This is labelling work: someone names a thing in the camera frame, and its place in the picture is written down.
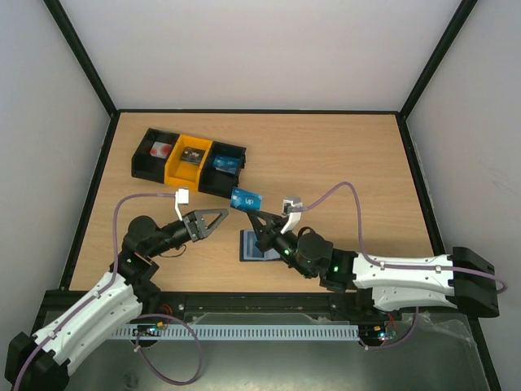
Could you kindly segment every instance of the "perforated metal strip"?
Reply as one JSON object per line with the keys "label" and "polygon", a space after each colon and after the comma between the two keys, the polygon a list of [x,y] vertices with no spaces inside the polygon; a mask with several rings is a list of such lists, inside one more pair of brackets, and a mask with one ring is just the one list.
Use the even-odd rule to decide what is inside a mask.
{"label": "perforated metal strip", "polygon": [[[200,340],[358,340],[358,326],[229,326],[194,325]],[[128,340],[138,334],[138,325],[128,324],[116,330],[110,339]],[[143,336],[143,340],[191,340],[192,335],[180,325],[170,325],[167,330]]]}

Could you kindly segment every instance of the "wooden table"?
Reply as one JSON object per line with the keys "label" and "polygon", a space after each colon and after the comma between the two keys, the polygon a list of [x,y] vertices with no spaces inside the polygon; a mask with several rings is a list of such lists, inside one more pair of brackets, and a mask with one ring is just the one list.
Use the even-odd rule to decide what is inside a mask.
{"label": "wooden table", "polygon": [[[130,176],[130,159],[148,128],[193,134],[247,148],[240,186],[264,196],[262,209],[280,213],[284,196],[310,204],[337,182],[354,183],[361,197],[368,251],[383,256],[432,255],[401,136],[393,115],[122,113],[81,246],[71,290],[90,289],[112,263],[112,212],[119,199],[172,187]],[[192,209],[229,207],[230,201],[190,193]],[[128,201],[119,216],[119,241],[140,214],[158,225],[176,219],[173,201]],[[336,248],[358,251],[357,216],[346,187],[304,213]],[[156,258],[153,281],[163,291],[325,292],[283,262],[240,262],[239,231],[250,228],[245,213],[230,215],[208,239],[188,244],[179,258]]]}

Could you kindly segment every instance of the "white panel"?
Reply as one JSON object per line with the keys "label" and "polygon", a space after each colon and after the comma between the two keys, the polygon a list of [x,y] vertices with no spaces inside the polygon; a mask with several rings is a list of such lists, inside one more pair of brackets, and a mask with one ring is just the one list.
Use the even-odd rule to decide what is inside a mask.
{"label": "white panel", "polygon": [[482,321],[504,390],[519,389],[521,2],[478,2],[410,118],[448,248],[467,246],[510,282]]}
{"label": "white panel", "polygon": [[62,0],[118,108],[399,110],[459,0]]}
{"label": "white panel", "polygon": [[0,37],[3,367],[58,287],[108,117],[44,2],[0,2]]}

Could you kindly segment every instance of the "gray wall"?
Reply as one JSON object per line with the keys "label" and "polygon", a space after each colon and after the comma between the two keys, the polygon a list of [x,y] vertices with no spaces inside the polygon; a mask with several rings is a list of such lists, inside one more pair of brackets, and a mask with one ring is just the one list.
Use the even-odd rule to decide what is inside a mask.
{"label": "gray wall", "polygon": [[399,110],[459,0],[62,0],[118,108]]}
{"label": "gray wall", "polygon": [[0,2],[0,37],[4,368],[9,340],[58,287],[108,116],[42,1]]}
{"label": "gray wall", "polygon": [[445,245],[510,282],[482,321],[504,390],[519,389],[521,343],[521,2],[478,2],[409,119]]}

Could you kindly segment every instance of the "black frame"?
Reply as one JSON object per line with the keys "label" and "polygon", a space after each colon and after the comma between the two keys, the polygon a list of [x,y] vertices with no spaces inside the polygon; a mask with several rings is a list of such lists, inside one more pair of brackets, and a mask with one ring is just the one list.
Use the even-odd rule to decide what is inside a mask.
{"label": "black frame", "polygon": [[[416,156],[416,152],[414,150],[414,145],[412,143],[410,132],[407,127],[407,118],[410,113],[413,111],[414,106],[419,101],[422,96],[423,91],[426,89],[429,81],[433,77],[436,69],[439,67],[441,61],[443,60],[446,53],[449,51],[453,41],[456,39],[459,31],[462,26],[465,24],[467,18],[471,14],[475,4],[478,0],[462,0],[454,13],[453,18],[450,20],[449,25],[447,26],[444,34],[439,40],[436,48],[431,54],[430,59],[427,61],[425,68],[420,74],[414,88],[411,90],[409,97],[405,101],[403,108],[399,112],[395,111],[336,111],[336,110],[219,110],[219,109],[179,109],[179,110],[151,110],[151,109],[143,109],[143,110],[118,110],[115,104],[112,102],[112,99],[107,92],[98,72],[96,71],[90,57],[88,56],[85,48],[83,47],[80,38],[78,37],[74,27],[70,19],[68,18],[65,10],[63,9],[59,0],[43,0],[47,5],[50,13],[55,19],[56,24],[61,30],[63,36],[67,40],[69,46],[71,47],[72,52],[76,56],[78,63],[83,68],[87,78],[89,79],[91,85],[93,86],[96,94],[98,95],[100,101],[103,106],[107,110],[108,115],[110,116],[110,124],[107,129],[107,135],[103,142],[103,147],[101,154],[99,156],[98,164],[96,165],[94,176],[92,182],[90,184],[89,191],[87,193],[87,197],[85,199],[85,205],[81,212],[80,221],[78,223],[78,227],[76,230],[76,234],[74,235],[74,240],[72,242],[71,251],[68,255],[67,263],[65,265],[65,269],[63,272],[62,279],[60,281],[60,290],[63,292],[49,291],[45,296],[42,303],[41,310],[38,314],[34,327],[38,329],[43,322],[43,316],[47,311],[61,308],[65,306],[69,307],[73,302],[79,298],[78,295],[83,292],[71,292],[69,291],[70,283],[72,280],[72,274],[76,267],[77,258],[81,249],[81,244],[85,237],[85,231],[89,223],[90,214],[92,212],[92,208],[94,206],[94,200],[96,198],[99,184],[101,182],[101,178],[103,176],[103,171],[105,168],[105,164],[107,162],[108,153],[110,151],[112,140],[114,137],[114,133],[116,132],[117,123],[120,119],[120,114],[122,112],[184,112],[184,113],[255,113],[255,114],[381,114],[381,115],[394,115],[396,117],[396,122],[398,124],[398,128],[400,130],[400,135],[402,142],[404,144],[405,154],[407,156],[407,161],[409,162],[410,171],[412,174],[412,178],[414,180],[414,185],[416,187],[416,192],[418,194],[418,200],[422,209],[423,218],[426,223],[427,232],[429,234],[429,239],[431,241],[431,246],[434,254],[444,253],[444,245],[440,236],[440,231],[436,224],[436,218],[432,211],[431,201],[427,192],[427,188],[422,176],[422,172],[419,167],[418,158]],[[181,293],[177,296],[179,297],[187,297],[192,295],[193,297],[205,297],[205,300],[208,298],[212,298],[213,302],[216,302],[217,297],[221,298],[221,302],[226,302],[226,300],[230,299],[230,295],[222,294],[222,293]],[[250,297],[253,301],[269,301],[270,298],[280,298],[284,296],[288,302],[291,302],[292,305],[298,303],[304,303],[305,305],[309,303],[320,303],[317,305],[317,311],[330,311],[331,308],[335,308],[335,301],[338,300],[338,295],[334,294],[322,294],[320,297],[317,295],[302,295],[302,294],[279,294],[279,293],[268,293],[268,294],[246,294],[243,295],[246,297]],[[492,391],[501,390],[501,386],[499,384],[499,380],[497,378],[496,371],[493,366],[492,359],[490,358],[490,354],[488,352],[488,347],[486,341],[484,339],[484,335],[479,325],[478,319],[469,318],[469,324],[471,326],[472,335],[477,343],[479,356],[481,358],[481,362],[484,366],[485,375],[487,376],[489,388]]]}

